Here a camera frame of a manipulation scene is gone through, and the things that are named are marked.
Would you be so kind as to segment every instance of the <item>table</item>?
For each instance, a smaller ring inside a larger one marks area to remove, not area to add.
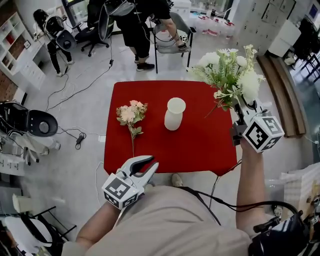
[[[159,162],[158,173],[212,171],[222,176],[237,163],[232,145],[229,111],[215,109],[214,89],[195,81],[127,81],[114,85],[108,116],[104,151],[104,169],[115,173],[133,157],[131,135],[127,126],[117,121],[116,108],[131,100],[148,103],[142,126],[144,134],[134,140],[135,156],[151,155]],[[167,103],[179,97],[186,103],[181,126],[176,131],[165,128]]]

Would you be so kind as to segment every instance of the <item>beige shirt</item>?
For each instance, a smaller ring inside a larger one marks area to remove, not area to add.
[[[192,194],[156,186],[88,251],[67,242],[62,256],[247,256],[249,236],[219,226]]]

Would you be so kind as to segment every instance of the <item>chair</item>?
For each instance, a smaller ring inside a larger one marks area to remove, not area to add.
[[[190,46],[190,52],[188,55],[187,67],[189,67],[190,63],[190,56],[191,56],[191,48],[192,48],[192,41],[193,41],[193,34],[196,30],[193,27],[189,27],[185,21],[181,18],[181,16],[175,12],[170,13],[171,19],[176,25],[178,31],[183,31],[187,34],[188,42]],[[154,36],[154,52],[155,52],[155,70],[158,74],[158,59],[157,59],[157,51],[161,54],[177,54],[180,53],[178,46],[173,41],[161,41],[157,38],[157,34],[161,31],[167,30],[164,24],[160,23],[155,25],[153,29],[153,36]]]
[[[91,57],[92,51],[97,44],[105,45],[107,48],[109,48],[109,44],[104,41],[101,41],[99,37],[98,26],[99,26],[99,16],[101,11],[101,6],[98,6],[90,2],[87,6],[87,11],[88,11],[87,28],[85,28],[84,30],[81,30],[74,38],[77,41],[77,43],[89,41],[87,44],[85,44],[81,48],[81,51],[84,52],[86,47],[91,46],[88,54],[88,56]]]
[[[61,255],[63,244],[68,241],[66,235],[75,229],[74,225],[71,229],[67,229],[61,222],[50,212],[55,206],[45,210],[35,216],[21,214],[20,217],[6,217],[5,225],[11,232],[14,240],[18,244],[20,251],[29,254],[37,254],[40,247],[46,247],[51,255]],[[43,217],[44,213],[49,213],[61,224],[67,231],[60,234],[58,229],[49,224]]]

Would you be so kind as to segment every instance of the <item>floor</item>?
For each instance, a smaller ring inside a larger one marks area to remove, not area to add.
[[[313,141],[319,141],[318,134],[320,132],[320,80],[314,83],[318,73],[315,72],[309,78],[309,71],[312,70],[310,65],[307,68],[302,69],[305,65],[302,60],[299,60],[295,64],[295,70],[290,68],[293,81],[299,93],[299,97],[302,101],[304,111],[306,114],[308,126],[309,126],[309,139]],[[313,158],[315,162],[320,162],[320,152],[318,151],[318,145],[312,144],[313,146]]]
[[[191,65],[195,64],[207,52],[227,47],[210,35],[197,35],[193,41],[190,63]],[[84,89],[105,72],[108,68],[111,51],[110,48],[99,46],[95,49],[95,54],[89,58],[86,52],[81,52],[77,47],[72,56],[75,64],[68,71],[69,79],[66,83],[66,90],[53,95],[50,98],[49,106],[54,106],[73,92]],[[21,179],[24,192],[32,197],[35,213],[57,206],[55,215],[62,223],[68,227],[73,224],[78,226],[75,231],[69,234],[71,240],[76,237],[81,226],[97,211],[99,202],[102,204],[105,201],[101,190],[101,186],[108,178],[101,164],[101,161],[104,160],[105,143],[99,141],[97,134],[106,134],[114,84],[119,81],[192,80],[185,68],[187,56],[182,59],[179,54],[158,54],[158,75],[155,70],[136,72],[134,55],[124,46],[121,35],[112,37],[112,56],[114,59],[113,67],[99,78],[90,89],[49,111],[63,128],[80,126],[86,129],[87,138],[82,143],[81,149],[75,149],[76,142],[71,136],[66,133],[56,134],[55,138],[60,141],[61,149],[59,151],[51,150],[49,155],[41,157],[40,163],[26,166],[26,175]],[[153,45],[150,48],[148,61],[155,63]],[[258,64],[256,64],[256,69],[258,73],[262,74]],[[51,63],[46,64],[43,70],[47,74],[47,78],[41,89],[30,88],[28,91],[25,106],[29,109],[44,111],[47,107],[48,96],[63,88],[66,82],[66,76],[62,78],[55,76]],[[261,85],[259,98],[262,102],[273,103],[271,111],[279,118],[267,82]],[[231,112],[231,116],[233,121],[237,119],[234,112]],[[277,179],[281,172],[304,167],[301,150],[301,139],[283,138],[272,150],[265,152],[266,179]],[[237,147],[238,160],[241,155],[241,149]],[[183,173],[181,176],[186,186],[205,193],[211,192],[216,179],[216,175],[209,171]],[[239,177],[240,167],[237,167],[219,179],[214,195],[234,204]],[[169,179],[170,174],[156,173],[153,177],[156,185],[169,184]],[[223,225],[235,226],[234,212],[215,203],[213,203],[212,209]]]

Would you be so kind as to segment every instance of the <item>pink flower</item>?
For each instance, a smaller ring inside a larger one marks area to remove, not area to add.
[[[121,112],[121,119],[124,122],[133,122],[135,117],[136,117],[136,114],[130,107]]]
[[[140,101],[136,103],[136,106],[138,108],[143,108],[144,107],[144,105]]]
[[[138,101],[136,101],[136,100],[131,100],[130,101],[131,106],[136,106],[137,103],[138,103]]]

